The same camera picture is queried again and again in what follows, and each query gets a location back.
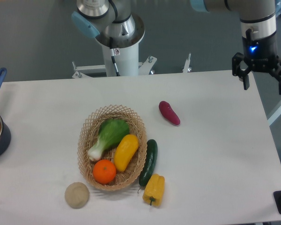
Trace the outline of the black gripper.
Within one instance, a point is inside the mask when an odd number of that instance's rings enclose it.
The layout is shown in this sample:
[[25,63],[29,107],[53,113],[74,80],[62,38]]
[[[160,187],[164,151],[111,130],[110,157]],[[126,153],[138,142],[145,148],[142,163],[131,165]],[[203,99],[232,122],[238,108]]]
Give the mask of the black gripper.
[[[240,52],[232,57],[232,75],[237,76],[243,82],[244,90],[250,87],[250,69],[253,72],[268,73],[278,81],[279,95],[281,95],[281,58],[277,56],[276,35],[255,40],[251,44],[242,37],[244,55]],[[241,63],[245,62],[247,69],[241,69]]]

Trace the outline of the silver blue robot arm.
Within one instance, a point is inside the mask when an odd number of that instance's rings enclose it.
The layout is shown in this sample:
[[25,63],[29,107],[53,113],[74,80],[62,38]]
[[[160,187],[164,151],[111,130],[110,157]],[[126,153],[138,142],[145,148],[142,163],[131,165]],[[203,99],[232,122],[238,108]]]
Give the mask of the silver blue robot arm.
[[[271,75],[281,94],[281,58],[277,55],[276,16],[273,0],[192,0],[198,12],[235,11],[239,14],[243,53],[232,58],[232,74],[249,87],[249,72]],[[96,38],[111,23],[119,20],[120,9],[111,0],[77,1],[72,21],[85,36]]]

